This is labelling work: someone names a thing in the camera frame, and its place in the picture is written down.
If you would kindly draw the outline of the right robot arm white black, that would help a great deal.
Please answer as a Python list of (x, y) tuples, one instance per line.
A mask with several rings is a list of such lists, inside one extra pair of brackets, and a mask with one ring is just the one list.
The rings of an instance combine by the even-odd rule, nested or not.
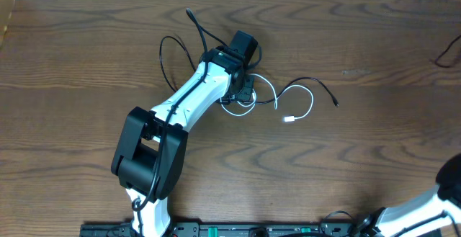
[(355, 226), (355, 236), (422, 236), (447, 225), (460, 235), (460, 155), (448, 160), (427, 192), (396, 207), (382, 207)]

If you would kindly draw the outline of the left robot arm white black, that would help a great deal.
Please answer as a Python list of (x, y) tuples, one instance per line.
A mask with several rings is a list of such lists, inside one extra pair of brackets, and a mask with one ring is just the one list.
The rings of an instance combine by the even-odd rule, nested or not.
[(250, 100), (254, 80), (246, 71), (259, 48), (252, 35), (237, 31), (229, 45), (206, 50), (192, 77), (165, 102), (129, 112), (111, 172), (132, 202), (131, 236), (167, 232), (167, 197), (179, 181), (189, 132), (212, 104)]

